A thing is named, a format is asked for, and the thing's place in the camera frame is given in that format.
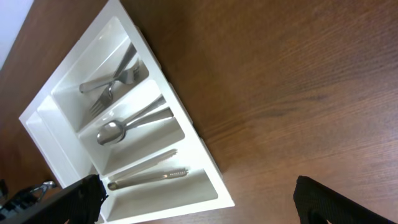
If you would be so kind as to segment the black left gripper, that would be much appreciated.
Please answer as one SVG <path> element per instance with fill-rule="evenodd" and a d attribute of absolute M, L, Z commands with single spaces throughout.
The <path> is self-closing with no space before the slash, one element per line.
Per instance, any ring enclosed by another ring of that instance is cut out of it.
<path fill-rule="evenodd" d="M 13 197 L 8 198 L 8 187 L 5 180 L 1 179 L 1 221 L 11 218 L 39 203 L 46 191 L 46 185 L 34 185 L 20 190 Z"/>

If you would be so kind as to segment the steel fork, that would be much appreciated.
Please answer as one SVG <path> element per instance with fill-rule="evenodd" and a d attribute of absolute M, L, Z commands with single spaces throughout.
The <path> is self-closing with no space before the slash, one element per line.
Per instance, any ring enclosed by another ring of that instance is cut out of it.
<path fill-rule="evenodd" d="M 86 93 L 88 91 L 94 90 L 101 86 L 112 84 L 114 82 L 121 82 L 125 85 L 130 85 L 136 81 L 136 79 L 138 78 L 138 74 L 139 74 L 139 67 L 131 67 L 130 69 L 123 71 L 116 78 L 101 77 L 89 82 L 82 83 L 79 86 L 79 91 L 81 93 Z"/>
<path fill-rule="evenodd" d="M 136 49 L 133 46 L 133 44 L 130 42 L 129 46 L 120 62 L 118 65 L 118 68 L 113 74 L 113 80 L 110 82 L 110 84 L 107 85 L 107 87 L 103 90 L 102 94 L 99 96 L 97 101 L 94 103 L 94 105 L 89 109 L 89 114 L 92 117 L 96 117 L 99 115 L 103 110 L 105 110 L 113 101 L 113 85 L 116 81 L 116 79 L 120 76 L 120 74 L 124 71 L 124 69 L 127 67 L 128 63 L 131 61 L 133 56 L 136 54 Z"/>

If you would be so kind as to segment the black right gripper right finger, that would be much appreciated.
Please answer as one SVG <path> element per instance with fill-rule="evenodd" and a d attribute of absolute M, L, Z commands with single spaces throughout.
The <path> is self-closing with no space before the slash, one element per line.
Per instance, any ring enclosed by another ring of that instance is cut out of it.
<path fill-rule="evenodd" d="M 298 176 L 293 198 L 301 224 L 392 223 L 307 176 Z"/>

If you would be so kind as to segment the small steel teaspoon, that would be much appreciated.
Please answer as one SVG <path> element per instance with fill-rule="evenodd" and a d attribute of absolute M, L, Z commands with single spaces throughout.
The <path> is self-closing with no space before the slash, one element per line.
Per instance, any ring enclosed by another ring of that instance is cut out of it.
<path fill-rule="evenodd" d="M 45 182 L 43 182 L 41 184 L 34 185 L 32 187 L 31 192 L 35 192 L 35 191 L 39 191 L 39 190 L 45 192 L 47 190 L 54 189 L 56 187 L 57 187 L 57 184 L 54 181 L 48 180 L 48 181 L 45 181 Z"/>

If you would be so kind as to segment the steel serving tongs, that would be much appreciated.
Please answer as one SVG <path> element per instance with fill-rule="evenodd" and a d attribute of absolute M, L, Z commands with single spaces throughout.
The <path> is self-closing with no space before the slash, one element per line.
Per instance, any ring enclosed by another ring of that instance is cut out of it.
<path fill-rule="evenodd" d="M 184 177 L 189 173 L 188 169 L 185 167 L 148 172 L 149 169 L 171 159 L 173 156 L 177 155 L 177 153 L 178 151 L 176 149 L 171 149 L 118 174 L 114 174 L 109 178 L 107 188 L 115 191 L 135 185 Z"/>

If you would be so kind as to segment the large steel spoon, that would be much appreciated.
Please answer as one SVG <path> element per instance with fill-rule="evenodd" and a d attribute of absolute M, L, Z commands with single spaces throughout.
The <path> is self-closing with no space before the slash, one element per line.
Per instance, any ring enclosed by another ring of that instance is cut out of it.
<path fill-rule="evenodd" d="M 98 130 L 96 140 L 97 143 L 102 146 L 116 144 L 125 138 L 126 132 L 130 129 L 140 128 L 149 124 L 159 123 L 161 121 L 166 121 L 172 118 L 174 118 L 174 114 L 172 113 L 170 108 L 166 108 L 144 116 L 143 118 L 140 118 L 133 123 L 128 124 L 127 126 L 116 126 L 113 128 Z"/>
<path fill-rule="evenodd" d="M 147 105 L 144 109 L 140 110 L 136 114 L 133 114 L 132 116 L 128 117 L 127 119 L 120 121 L 118 119 L 114 119 L 104 125 L 102 125 L 99 130 L 105 129 L 105 128 L 113 128 L 116 126 L 127 126 L 128 124 L 133 123 L 134 121 L 143 118 L 144 116 L 147 116 L 149 113 L 153 112 L 157 108 L 161 107 L 162 105 L 166 104 L 166 100 L 163 96 L 158 97 L 155 101 Z"/>

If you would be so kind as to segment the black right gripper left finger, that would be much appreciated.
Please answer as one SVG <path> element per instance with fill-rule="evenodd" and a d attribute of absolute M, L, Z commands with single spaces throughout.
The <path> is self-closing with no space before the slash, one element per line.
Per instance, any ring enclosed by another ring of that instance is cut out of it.
<path fill-rule="evenodd" d="M 99 175 L 90 174 L 1 223 L 95 223 L 107 197 Z"/>

